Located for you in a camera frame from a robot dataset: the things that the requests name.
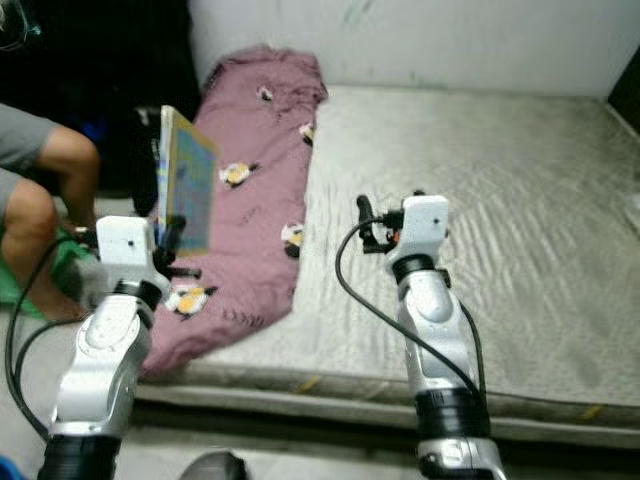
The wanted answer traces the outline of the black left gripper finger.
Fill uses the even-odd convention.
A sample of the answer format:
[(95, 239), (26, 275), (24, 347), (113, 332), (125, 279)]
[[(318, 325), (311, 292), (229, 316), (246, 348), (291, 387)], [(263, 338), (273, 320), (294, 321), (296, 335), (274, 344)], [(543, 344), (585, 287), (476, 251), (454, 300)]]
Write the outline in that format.
[(180, 237), (186, 228), (186, 218), (170, 215), (164, 218), (163, 232), (160, 233), (160, 266), (169, 268), (177, 260)]

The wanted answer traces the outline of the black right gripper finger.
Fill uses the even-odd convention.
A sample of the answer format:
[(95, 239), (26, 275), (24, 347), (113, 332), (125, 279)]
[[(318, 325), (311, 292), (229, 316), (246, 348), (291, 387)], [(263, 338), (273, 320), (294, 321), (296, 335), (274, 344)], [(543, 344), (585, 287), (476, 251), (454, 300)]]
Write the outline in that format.
[(357, 233), (360, 237), (362, 251), (379, 251), (380, 243), (375, 237), (374, 229), (372, 229), (372, 225), (378, 221), (378, 215), (372, 209), (370, 198), (366, 195), (358, 195), (356, 205), (358, 209)]

